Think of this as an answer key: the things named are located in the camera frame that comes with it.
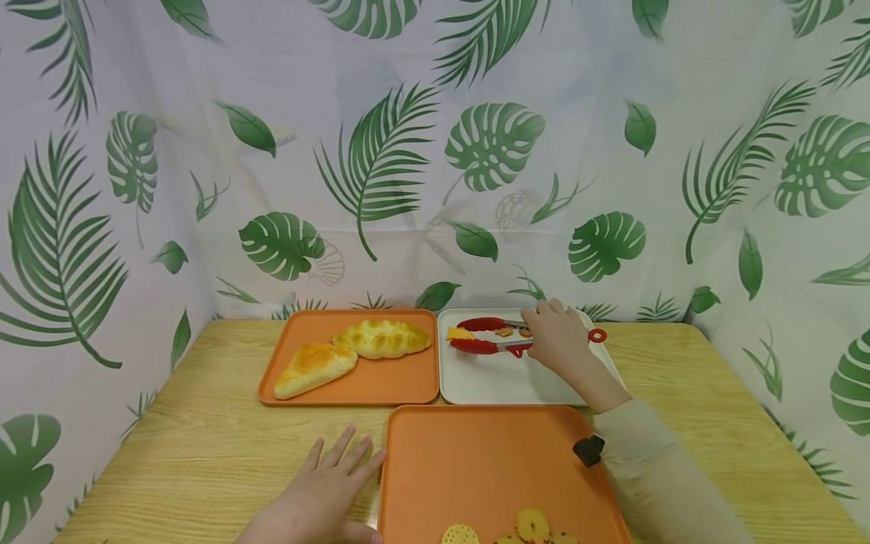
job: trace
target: child's hand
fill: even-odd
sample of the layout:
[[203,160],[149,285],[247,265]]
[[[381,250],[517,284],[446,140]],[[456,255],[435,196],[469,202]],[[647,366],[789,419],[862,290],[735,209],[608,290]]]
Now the child's hand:
[[631,400],[631,395],[589,349],[589,331],[574,310],[558,299],[541,300],[521,312],[534,338],[529,357],[568,382],[595,413]]
[[371,437],[345,454],[355,432],[354,426],[347,427],[322,460],[324,442],[318,439],[290,485],[257,514],[236,544],[380,544],[377,531],[347,519],[359,490],[386,456],[382,449],[357,467],[371,446]]

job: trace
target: tropical leaf curtain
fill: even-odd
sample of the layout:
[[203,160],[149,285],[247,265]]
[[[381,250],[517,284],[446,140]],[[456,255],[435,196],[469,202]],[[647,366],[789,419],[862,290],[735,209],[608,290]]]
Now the tropical leaf curtain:
[[550,297],[701,328],[870,531],[866,2],[9,0],[13,56],[0,348],[124,417],[67,464],[82,391],[0,386],[42,437],[0,544],[63,525],[209,317]]

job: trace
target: pastry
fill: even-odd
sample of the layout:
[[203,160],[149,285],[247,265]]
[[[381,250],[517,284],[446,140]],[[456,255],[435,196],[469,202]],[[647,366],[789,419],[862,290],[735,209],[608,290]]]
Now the pastry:
[[474,340],[477,337],[474,336],[474,332],[466,331],[466,329],[461,326],[448,326],[447,327],[447,339],[455,340],[455,339],[465,339],[465,340]]
[[432,345],[425,332],[404,321],[366,319],[332,337],[336,346],[352,349],[366,359],[397,359]]
[[465,523],[451,525],[441,536],[441,544],[480,544],[478,534]]
[[303,344],[275,382],[275,398],[287,400],[341,378],[357,365],[357,354],[331,344]]
[[534,508],[523,508],[517,514],[517,535],[526,544],[546,544],[550,540],[550,523]]

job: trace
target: bread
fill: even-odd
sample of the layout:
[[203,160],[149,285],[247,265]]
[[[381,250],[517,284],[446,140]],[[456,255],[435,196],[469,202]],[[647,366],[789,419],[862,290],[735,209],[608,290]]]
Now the bread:
[[304,344],[275,382],[275,398],[287,400],[341,378],[357,365],[357,354],[331,344]]
[[432,345],[425,332],[404,321],[366,319],[332,337],[336,346],[352,349],[366,359],[397,359]]

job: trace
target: table surface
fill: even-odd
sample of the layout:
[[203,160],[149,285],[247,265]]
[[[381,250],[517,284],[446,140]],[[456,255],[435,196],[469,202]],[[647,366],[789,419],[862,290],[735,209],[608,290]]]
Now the table surface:
[[[381,444],[390,408],[260,405],[257,385],[283,325],[207,325],[56,543],[230,543],[318,436],[334,440],[353,422]],[[606,328],[629,391],[673,428],[757,542],[867,542],[697,329]],[[351,516],[376,512],[372,480]]]

